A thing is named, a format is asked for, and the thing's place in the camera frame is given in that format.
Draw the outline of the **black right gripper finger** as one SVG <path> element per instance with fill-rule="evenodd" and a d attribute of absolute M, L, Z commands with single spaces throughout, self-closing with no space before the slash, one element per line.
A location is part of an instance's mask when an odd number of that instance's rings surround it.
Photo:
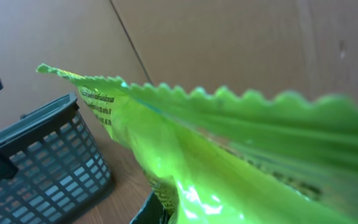
<path fill-rule="evenodd" d="M 154 191 L 151 191 L 130 224 L 168 224 L 169 219 L 170 215 L 167 210 L 163 207 Z"/>

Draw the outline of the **green gummy candy bag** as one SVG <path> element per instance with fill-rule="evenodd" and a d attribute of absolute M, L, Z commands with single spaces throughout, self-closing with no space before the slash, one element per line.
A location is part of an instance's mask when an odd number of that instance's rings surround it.
<path fill-rule="evenodd" d="M 70 81 L 130 149 L 171 223 L 358 223 L 358 105 L 326 95 L 81 76 Z"/>

